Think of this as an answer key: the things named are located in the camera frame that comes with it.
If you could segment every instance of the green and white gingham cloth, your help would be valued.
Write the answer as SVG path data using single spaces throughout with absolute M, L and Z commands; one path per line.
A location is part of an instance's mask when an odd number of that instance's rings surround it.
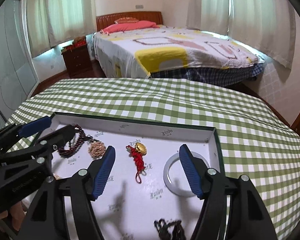
M 226 175 L 249 175 L 278 238 L 300 220 L 300 138 L 260 99 L 186 79 L 67 79 L 22 103 L 9 122 L 54 112 L 216 127 Z

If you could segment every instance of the pillow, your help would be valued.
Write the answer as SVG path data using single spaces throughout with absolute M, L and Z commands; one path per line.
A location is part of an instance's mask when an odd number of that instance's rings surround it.
M 132 30 L 139 30 L 139 29 L 146 29 L 146 28 L 160 28 L 154 22 L 149 21 L 138 21 L 137 23 L 118 23 L 112 24 L 100 32 L 103 34 L 110 34 L 110 33 L 117 33 L 117 32 L 124 32 L 124 31 L 132 31 Z
M 133 17 L 124 17 L 117 19 L 114 21 L 115 24 L 120 24 L 120 23 L 137 23 L 139 20 Z

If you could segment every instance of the red cord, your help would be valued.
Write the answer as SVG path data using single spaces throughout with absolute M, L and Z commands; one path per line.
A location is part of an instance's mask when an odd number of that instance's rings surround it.
M 138 153 L 136 149 L 131 147 L 130 145 L 128 145 L 126 148 L 130 149 L 131 156 L 133 157 L 134 163 L 137 166 L 136 182 L 141 184 L 142 181 L 141 181 L 140 173 L 145 169 L 144 166 L 145 163 L 143 162 L 142 155 L 141 153 Z

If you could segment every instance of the blue plaid fabric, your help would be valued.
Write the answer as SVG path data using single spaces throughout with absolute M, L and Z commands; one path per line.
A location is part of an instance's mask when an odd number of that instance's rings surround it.
M 217 69 L 209 67 L 178 68 L 151 73 L 152 78 L 186 78 L 192 81 L 226 87 L 243 80 L 256 80 L 264 70 L 264 64 L 255 64 L 247 68 Z

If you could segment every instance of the nightstand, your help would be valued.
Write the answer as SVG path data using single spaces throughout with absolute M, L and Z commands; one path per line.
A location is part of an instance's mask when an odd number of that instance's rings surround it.
M 69 77 L 92 70 L 88 46 L 83 45 L 62 53 Z

